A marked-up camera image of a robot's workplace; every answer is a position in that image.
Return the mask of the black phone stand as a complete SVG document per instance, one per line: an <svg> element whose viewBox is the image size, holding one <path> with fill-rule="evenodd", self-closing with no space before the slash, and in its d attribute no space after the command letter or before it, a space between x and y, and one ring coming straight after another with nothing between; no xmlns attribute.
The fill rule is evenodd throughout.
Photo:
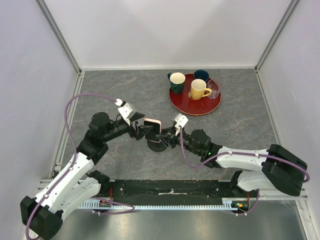
<svg viewBox="0 0 320 240"><path fill-rule="evenodd" d="M156 136L157 134L153 131L148 132L145 135L145 139L147 140L147 145L150 150L160 153L167 149L167 146Z"/></svg>

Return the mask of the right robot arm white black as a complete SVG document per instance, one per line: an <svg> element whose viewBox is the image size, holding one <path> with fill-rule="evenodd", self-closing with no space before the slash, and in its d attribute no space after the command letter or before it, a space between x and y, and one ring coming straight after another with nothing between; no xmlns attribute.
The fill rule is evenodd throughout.
<svg viewBox="0 0 320 240"><path fill-rule="evenodd" d="M297 197L304 183L310 180L308 165L296 155L278 144L268 149L241 150L215 144L202 129L187 134L175 127L156 134L166 147L180 146L201 158L200 167L237 168L229 184L235 197L260 189L276 189L286 195Z"/></svg>

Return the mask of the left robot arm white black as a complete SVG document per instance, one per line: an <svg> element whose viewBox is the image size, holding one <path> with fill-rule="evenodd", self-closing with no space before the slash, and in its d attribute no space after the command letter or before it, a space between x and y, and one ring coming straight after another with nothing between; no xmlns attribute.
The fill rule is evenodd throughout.
<svg viewBox="0 0 320 240"><path fill-rule="evenodd" d="M109 178L99 171L91 173L82 183L79 180L107 152L108 141L124 134L139 140L144 133L136 121L143 117L142 113L127 110L117 120L111 120L105 112L92 116L88 131L69 163L36 196L26 196L20 202L27 240L52 239L65 219L83 202L95 195L104 197L109 193Z"/></svg>

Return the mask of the phone with pink case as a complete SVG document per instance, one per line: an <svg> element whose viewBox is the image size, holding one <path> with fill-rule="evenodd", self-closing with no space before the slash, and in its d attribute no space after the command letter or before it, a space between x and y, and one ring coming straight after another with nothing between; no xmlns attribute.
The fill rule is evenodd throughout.
<svg viewBox="0 0 320 240"><path fill-rule="evenodd" d="M151 118L144 118L143 124L145 126L152 127L151 130L145 135L145 139L153 143L160 143L161 140L157 137L157 135L162 133L161 121Z"/></svg>

